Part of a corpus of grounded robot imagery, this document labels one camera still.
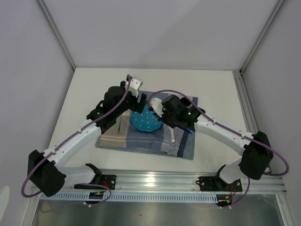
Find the purple teal fork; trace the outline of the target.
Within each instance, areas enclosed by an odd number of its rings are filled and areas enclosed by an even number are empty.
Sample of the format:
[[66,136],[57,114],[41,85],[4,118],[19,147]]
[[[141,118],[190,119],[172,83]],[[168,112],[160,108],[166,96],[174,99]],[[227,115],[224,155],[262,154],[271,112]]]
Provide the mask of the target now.
[[119,125],[118,125],[118,134],[120,133],[121,123],[122,123],[122,116],[120,116]]

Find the white ceramic spoon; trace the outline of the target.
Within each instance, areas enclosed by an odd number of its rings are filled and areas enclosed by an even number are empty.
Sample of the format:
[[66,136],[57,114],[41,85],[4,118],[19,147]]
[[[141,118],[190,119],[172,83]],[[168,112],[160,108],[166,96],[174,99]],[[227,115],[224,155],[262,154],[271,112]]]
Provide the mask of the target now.
[[170,135],[171,135],[171,142],[174,143],[175,142],[175,137],[174,137],[174,128],[169,127],[169,131],[170,131]]

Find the teal dotted plate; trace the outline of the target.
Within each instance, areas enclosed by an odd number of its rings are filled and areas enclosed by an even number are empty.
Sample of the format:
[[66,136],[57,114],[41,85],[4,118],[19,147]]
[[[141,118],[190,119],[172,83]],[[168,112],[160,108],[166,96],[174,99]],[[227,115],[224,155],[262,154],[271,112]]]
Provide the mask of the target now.
[[148,109],[148,105],[144,106],[142,113],[132,111],[130,114],[130,121],[132,125],[143,132],[153,132],[158,130],[163,125],[158,121],[153,112]]

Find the blue beige checked cloth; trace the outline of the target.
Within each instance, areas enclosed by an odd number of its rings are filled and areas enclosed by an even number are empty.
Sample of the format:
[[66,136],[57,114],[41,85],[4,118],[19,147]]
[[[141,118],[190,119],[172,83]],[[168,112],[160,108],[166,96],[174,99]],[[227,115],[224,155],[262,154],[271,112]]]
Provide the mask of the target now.
[[95,146],[103,149],[193,160],[195,150],[194,132],[189,134],[182,129],[175,128],[175,142],[172,143],[167,125],[163,124],[160,129],[153,132],[143,132],[132,125],[130,114],[130,110],[122,114],[119,134],[120,116],[117,118],[116,124],[98,138]]

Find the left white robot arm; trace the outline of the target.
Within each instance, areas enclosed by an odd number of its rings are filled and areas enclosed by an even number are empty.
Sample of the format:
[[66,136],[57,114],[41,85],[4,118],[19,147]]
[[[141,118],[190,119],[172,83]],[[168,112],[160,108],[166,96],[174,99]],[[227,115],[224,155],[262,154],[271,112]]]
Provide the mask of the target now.
[[141,113],[147,96],[139,94],[142,80],[129,76],[119,86],[112,86],[83,121],[63,142],[43,152],[34,150],[28,157],[26,181],[31,181],[47,197],[63,187],[96,189],[107,188],[102,183],[102,172],[93,164],[67,168],[66,163],[90,141],[103,135],[127,110]]

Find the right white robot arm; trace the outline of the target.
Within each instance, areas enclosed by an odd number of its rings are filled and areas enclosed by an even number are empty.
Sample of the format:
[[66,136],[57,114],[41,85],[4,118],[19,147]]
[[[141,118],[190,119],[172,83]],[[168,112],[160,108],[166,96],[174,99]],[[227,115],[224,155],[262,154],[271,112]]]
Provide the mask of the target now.
[[166,125],[210,136],[241,156],[241,159],[218,169],[214,176],[217,189],[226,190],[241,178],[261,179],[274,156],[265,133],[259,131],[253,134],[229,128],[209,118],[203,109],[193,104],[188,105],[185,98],[176,95],[168,96],[161,105],[162,112],[158,119]]

